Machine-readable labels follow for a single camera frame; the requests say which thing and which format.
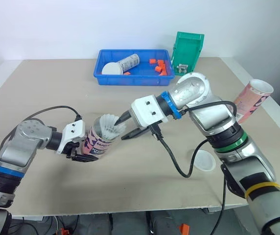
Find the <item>blue bin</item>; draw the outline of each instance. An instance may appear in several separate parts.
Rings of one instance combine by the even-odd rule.
[[[137,54],[140,64],[129,69],[130,75],[101,74],[104,65],[117,62],[132,54]],[[164,60],[167,75],[159,76],[154,70],[157,64],[149,64],[149,59]],[[168,86],[175,77],[167,50],[100,50],[93,72],[99,85],[119,86]]]

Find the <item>white lid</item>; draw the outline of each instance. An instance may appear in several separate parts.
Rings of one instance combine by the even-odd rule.
[[[122,67],[116,62],[107,63],[102,69],[102,74],[122,75],[122,73]]]
[[[211,171],[216,167],[216,161],[213,155],[205,150],[199,150],[194,159],[196,168],[202,171]]]

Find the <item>yellow stripe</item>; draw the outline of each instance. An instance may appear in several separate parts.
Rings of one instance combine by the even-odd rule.
[[[249,187],[246,191],[246,193],[244,194],[245,198],[247,199],[247,197],[249,196],[249,194],[251,192],[253,192],[254,190],[257,190],[258,188],[263,188],[263,187],[267,187],[267,186],[275,186],[275,187],[279,187],[280,188],[280,185],[279,184],[276,184],[275,182],[263,182],[263,183],[259,183],[259,184],[256,184],[256,185],[253,185],[251,187]]]

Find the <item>cable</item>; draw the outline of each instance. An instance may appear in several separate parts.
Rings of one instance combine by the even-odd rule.
[[[75,224],[75,227],[74,227],[74,229],[73,229],[73,231],[72,231],[72,234],[74,234],[74,233],[75,233],[75,230],[76,230],[77,225],[78,225],[78,221],[79,221],[79,215],[77,215],[76,224]]]
[[[17,230],[15,230],[15,231],[13,231],[13,232],[11,232],[11,233],[9,233],[9,234],[14,234],[14,233],[18,232],[18,231],[22,228],[23,223],[24,223],[24,217],[23,217],[23,221],[22,221],[22,222],[20,222],[20,223],[18,223],[18,224],[15,224],[15,225],[12,225],[12,226],[9,227],[9,229],[11,229],[11,228],[14,228],[14,227],[20,225],[20,227],[19,227]]]
[[[50,107],[50,108],[42,109],[42,110],[40,110],[40,111],[38,111],[38,112],[36,112],[36,113],[26,117],[23,121],[30,120],[32,117],[34,117],[34,116],[36,116],[38,114],[44,113],[46,111],[49,111],[49,110],[52,110],[52,109],[60,109],[60,108],[66,108],[66,109],[72,110],[76,114],[75,121],[81,119],[81,115],[74,108],[72,108],[70,106],[60,105],[60,106],[53,106],[53,107]],[[2,140],[2,142],[0,144],[0,150],[3,148],[6,140],[8,138],[11,138],[11,136],[13,136],[15,134],[16,128],[17,128],[17,126],[10,133],[8,133],[8,135]]]
[[[58,220],[57,220],[57,217],[56,216],[53,216],[55,221],[56,221],[56,231],[58,231]]]
[[[207,103],[207,104],[201,104],[201,105],[198,105],[196,107],[192,107],[192,108],[187,108],[187,109],[184,109],[184,112],[188,112],[188,111],[193,111],[193,110],[197,110],[197,109],[203,109],[203,108],[207,108],[207,107],[211,107],[211,106],[215,106],[215,105],[220,105],[220,104],[228,104],[228,105],[231,105],[233,107],[233,115],[236,116],[237,114],[237,106],[231,102],[231,101],[217,101],[217,102],[212,102],[212,103]]]
[[[161,144],[165,147],[165,149],[167,150],[167,152],[169,153],[170,155],[170,158],[172,159],[177,171],[179,172],[179,174],[181,174],[183,177],[185,178],[189,178],[192,174],[192,170],[193,170],[193,163],[194,163],[194,159],[195,159],[195,156],[197,155],[197,152],[198,150],[202,147],[203,144],[205,144],[206,142],[208,142],[208,140],[204,140],[202,141],[201,143],[199,143],[199,145],[195,148],[194,152],[193,152],[193,155],[192,155],[192,158],[191,158],[191,162],[190,162],[190,168],[189,168],[189,172],[188,174],[185,174],[183,173],[183,171],[180,169],[176,159],[175,159],[175,156],[173,154],[173,152],[171,151],[171,149],[168,147],[168,145],[165,143],[165,141],[160,138],[160,142]]]
[[[63,218],[60,216],[60,217],[57,217],[60,221],[61,221],[61,223],[62,223],[62,225],[63,225],[63,228],[66,228],[65,227],[65,224],[64,224],[64,222],[63,222]]]
[[[51,229],[51,227],[52,227],[53,218],[52,218],[52,216],[50,216],[50,217],[51,217],[51,223],[50,223],[50,226],[49,226],[49,228],[47,229],[47,231],[44,233],[44,235],[47,235],[47,233],[50,231],[50,229]]]
[[[20,224],[21,224],[21,226],[19,227],[18,230],[20,230],[20,229],[22,228],[23,225],[29,225],[29,226],[31,226],[31,227],[33,228],[33,230],[36,232],[36,234],[39,235],[39,232],[38,232],[38,230],[36,229],[36,227],[35,227],[34,225],[29,224],[29,223],[26,223],[26,222],[20,223]],[[18,230],[14,231],[14,232],[11,232],[11,233],[9,233],[8,235],[14,234],[14,233],[16,233]]]
[[[225,202],[226,202],[226,184],[227,184],[227,180],[226,180],[226,177],[224,175],[224,188],[223,188],[223,203],[222,203],[222,210],[220,211],[219,213],[219,216],[218,216],[218,219],[217,219],[217,222],[211,232],[210,235],[213,235],[219,225],[219,222],[221,221],[222,219],[222,216],[223,216],[223,212],[224,212],[224,209],[225,209]]]

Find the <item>green container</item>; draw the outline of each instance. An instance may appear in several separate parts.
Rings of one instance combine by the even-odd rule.
[[[171,61],[176,75],[192,72],[200,56],[204,34],[177,32]]]

